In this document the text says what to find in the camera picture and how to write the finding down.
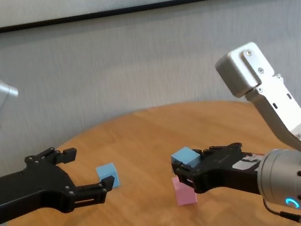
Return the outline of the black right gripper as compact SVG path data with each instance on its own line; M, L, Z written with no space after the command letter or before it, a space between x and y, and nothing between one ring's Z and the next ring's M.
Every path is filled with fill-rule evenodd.
M200 155L194 166L175 161L171 167L180 183L191 187L195 193L204 194L214 188L226 187L260 194L257 173L263 154L244 152L238 142L203 150L193 148L193 151Z

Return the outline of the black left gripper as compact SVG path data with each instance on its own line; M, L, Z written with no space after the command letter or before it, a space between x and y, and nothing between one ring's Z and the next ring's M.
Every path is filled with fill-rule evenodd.
M53 208L68 213L76 208L105 203L113 189L114 176L91 185L75 186L57 165L76 159L76 149L63 151L49 147L37 155L25 157L27 165L20 172L0 177L0 224L39 208Z

